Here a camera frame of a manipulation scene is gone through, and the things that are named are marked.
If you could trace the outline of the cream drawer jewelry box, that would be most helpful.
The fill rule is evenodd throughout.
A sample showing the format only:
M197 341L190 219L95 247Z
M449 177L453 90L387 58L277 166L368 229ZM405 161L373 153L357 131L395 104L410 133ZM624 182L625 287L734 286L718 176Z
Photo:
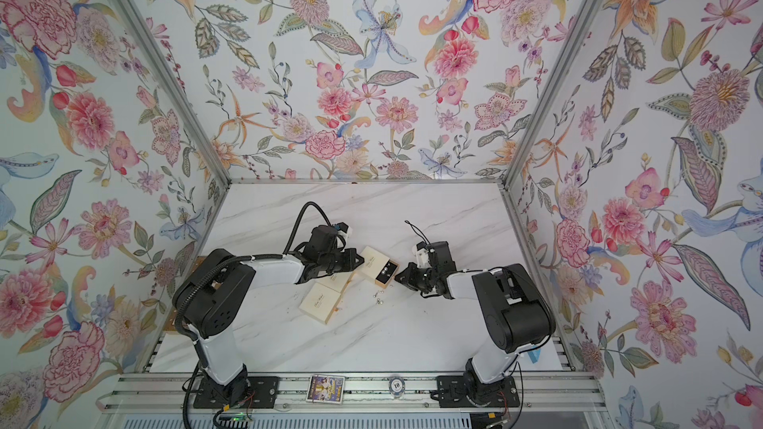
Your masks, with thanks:
M315 283L299 305L299 310L317 322L327 325L335 313L342 294L332 288Z

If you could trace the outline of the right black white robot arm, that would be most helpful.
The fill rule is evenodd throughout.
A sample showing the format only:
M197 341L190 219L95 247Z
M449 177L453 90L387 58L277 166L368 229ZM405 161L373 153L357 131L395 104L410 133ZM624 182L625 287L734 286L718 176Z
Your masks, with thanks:
M503 381L520 356L540 349L556 332L556 319L524 265L459 269L447 242L421 242L415 261L395 281L423 298L475 300L490 337L465 365L476 388Z

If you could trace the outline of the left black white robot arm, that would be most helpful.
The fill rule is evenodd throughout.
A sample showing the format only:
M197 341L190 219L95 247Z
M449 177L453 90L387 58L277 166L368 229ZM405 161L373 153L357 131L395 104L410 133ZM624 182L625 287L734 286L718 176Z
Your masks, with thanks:
M201 371L222 386L246 375L230 326L250 289L299 285L361 267L365 258L347 246L348 230L343 222L316 226L308 242L282 253L209 253L173 297L176 331L192 342Z

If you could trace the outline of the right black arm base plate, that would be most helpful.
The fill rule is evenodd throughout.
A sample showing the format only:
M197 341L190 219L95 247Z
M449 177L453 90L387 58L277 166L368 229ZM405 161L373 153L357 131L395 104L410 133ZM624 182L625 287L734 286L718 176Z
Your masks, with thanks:
M440 408L518 408L520 393L515 380L481 383L466 375L439 375L429 395Z

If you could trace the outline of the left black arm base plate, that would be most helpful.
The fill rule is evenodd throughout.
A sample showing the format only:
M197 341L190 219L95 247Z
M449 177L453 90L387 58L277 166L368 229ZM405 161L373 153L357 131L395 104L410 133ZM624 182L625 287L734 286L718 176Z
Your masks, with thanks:
M197 389L193 408L274 409L279 383L279 377L238 377L229 385L220 385L205 375Z

